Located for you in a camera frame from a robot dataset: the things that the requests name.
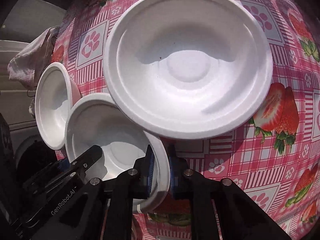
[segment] paw print pattern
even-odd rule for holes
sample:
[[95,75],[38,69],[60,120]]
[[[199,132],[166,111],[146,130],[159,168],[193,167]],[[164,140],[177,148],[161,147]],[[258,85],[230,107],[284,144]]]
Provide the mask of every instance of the paw print pattern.
[[111,14],[112,14],[112,15],[118,14],[118,13],[120,12],[120,9],[121,9],[121,7],[117,6],[116,8],[114,8],[114,9],[111,11]]
[[69,75],[69,78],[74,81],[74,80],[75,80],[75,75],[74,75],[73,73],[71,73],[71,74]]
[[209,172],[215,173],[215,174],[220,174],[221,172],[224,171],[225,167],[223,166],[223,159],[214,159],[213,163],[209,163]]
[[269,200],[269,197],[266,197],[265,193],[261,193],[259,196],[254,195],[251,199],[255,201],[255,203],[257,203],[261,209],[264,209],[266,207],[266,202]]
[[268,22],[268,16],[266,14],[259,14],[259,10],[255,6],[249,7],[247,5],[244,5],[243,7],[246,8],[247,11],[249,11],[253,15],[253,17],[259,22],[264,32],[266,29],[269,31],[272,29],[272,24]]
[[237,186],[241,188],[243,180],[242,179],[234,179],[233,182],[236,183]]
[[287,210],[287,207],[283,206],[281,209],[280,209],[280,213],[283,213],[284,211]]
[[273,7],[273,4],[270,0],[263,0],[263,3],[268,7]]
[[298,58],[296,57],[296,53],[292,49],[290,49],[290,51],[289,51],[289,58],[295,64],[298,62]]
[[147,232],[148,232],[148,234],[150,234],[150,235],[156,235],[156,231],[155,230],[153,230],[153,229],[151,229],[151,228],[147,228]]
[[283,231],[287,229],[287,225],[285,223],[283,223],[280,227],[282,228]]
[[94,31],[91,35],[86,36],[84,40],[85,46],[81,50],[81,54],[86,58],[90,57],[92,51],[95,51],[99,46],[100,33]]
[[306,157],[306,156],[308,155],[308,153],[309,153],[309,145],[306,144],[306,145],[304,146],[304,148],[303,148],[302,157],[303,157],[303,158]]
[[291,167],[289,170],[287,170],[287,172],[285,174],[285,178],[290,179],[292,177],[293,172],[294,172],[294,168]]
[[308,194],[308,199],[313,199],[314,196],[318,195],[319,193],[316,192],[315,190],[312,190],[309,194]]
[[306,86],[308,88],[310,88],[311,87],[311,78],[307,73],[304,75],[304,80],[306,81]]

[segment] towel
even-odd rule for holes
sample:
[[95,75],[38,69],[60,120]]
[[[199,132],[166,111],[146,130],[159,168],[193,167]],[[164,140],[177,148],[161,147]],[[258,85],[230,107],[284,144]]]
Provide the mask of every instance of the towel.
[[9,79],[18,80],[28,90],[38,85],[42,71],[50,64],[60,27],[45,30],[8,64]]

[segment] pink tablecloth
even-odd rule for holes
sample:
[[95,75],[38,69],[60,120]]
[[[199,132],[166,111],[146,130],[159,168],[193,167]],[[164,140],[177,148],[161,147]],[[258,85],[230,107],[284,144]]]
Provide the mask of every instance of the pink tablecloth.
[[[103,44],[121,14],[136,1],[74,0],[68,9],[53,58],[65,65],[83,96],[108,93],[102,71]],[[177,142],[176,149],[191,169],[205,177],[231,178],[292,239],[300,239],[320,214],[320,59],[316,48],[320,36],[314,31],[320,28],[306,20],[293,0],[235,1],[258,20],[270,43],[273,83],[283,84],[276,84],[273,92],[283,96],[283,111],[276,123],[261,123],[254,117],[217,138]],[[264,130],[255,128],[257,124]],[[65,156],[65,151],[57,155]],[[190,238],[190,226],[159,223],[147,214],[135,218],[144,239]]]

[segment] strawberry leaves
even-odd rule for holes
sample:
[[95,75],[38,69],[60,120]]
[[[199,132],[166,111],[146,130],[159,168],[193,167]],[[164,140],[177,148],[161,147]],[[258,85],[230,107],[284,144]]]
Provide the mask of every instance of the strawberry leaves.
[[309,223],[313,223],[315,221],[316,217],[317,216],[313,216],[313,217],[309,218]]
[[299,39],[299,42],[306,56],[313,56],[313,58],[317,62],[320,62],[319,51],[317,49],[316,44],[313,41],[308,40],[307,38],[304,38],[304,41]]
[[266,139],[266,136],[272,136],[272,132],[271,131],[265,131],[263,129],[261,129],[260,127],[258,126],[255,126],[254,124],[254,120],[253,120],[253,117],[251,117],[249,120],[248,120],[248,123],[249,124],[253,124],[255,129],[254,129],[254,136],[257,137],[260,132],[262,133],[262,139],[261,139],[261,144],[264,143],[265,139]]
[[279,154],[282,155],[286,145],[290,146],[290,150],[292,145],[296,140],[296,134],[288,135],[284,131],[281,133],[276,133],[276,141],[274,144],[275,150],[278,150]]
[[248,120],[248,123],[249,123],[249,124],[254,124],[253,117],[251,117],[251,118]]
[[107,3],[107,1],[112,1],[112,0],[102,0],[102,1],[99,2],[99,6],[100,6],[100,7],[105,6],[106,3]]
[[298,191],[296,193],[296,195],[292,198],[289,198],[286,202],[286,204],[284,205],[285,207],[289,207],[292,204],[296,204],[298,203],[300,200],[303,199],[303,197],[308,193],[310,187],[311,187],[312,183],[310,183],[309,185],[307,185],[306,187],[304,187],[303,189],[301,189],[300,191]]

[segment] table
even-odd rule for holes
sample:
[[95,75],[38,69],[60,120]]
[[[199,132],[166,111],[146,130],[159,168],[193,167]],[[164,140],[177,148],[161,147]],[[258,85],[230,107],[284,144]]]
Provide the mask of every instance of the table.
[[[74,0],[68,9],[53,57],[67,68],[82,96],[108,93],[103,44],[122,13],[136,1]],[[270,43],[273,83],[286,100],[283,126],[278,124],[275,130],[273,126],[271,134],[268,129],[255,128],[258,121],[254,117],[216,138],[177,141],[176,149],[191,169],[205,177],[231,178],[292,239],[300,239],[320,214],[319,23],[307,20],[293,0],[234,1],[257,19]],[[57,151],[57,156],[66,156],[65,150]],[[188,215],[184,216],[188,224]],[[166,223],[152,213],[134,217],[141,239],[191,237],[190,226],[177,226],[172,216],[163,216]]]

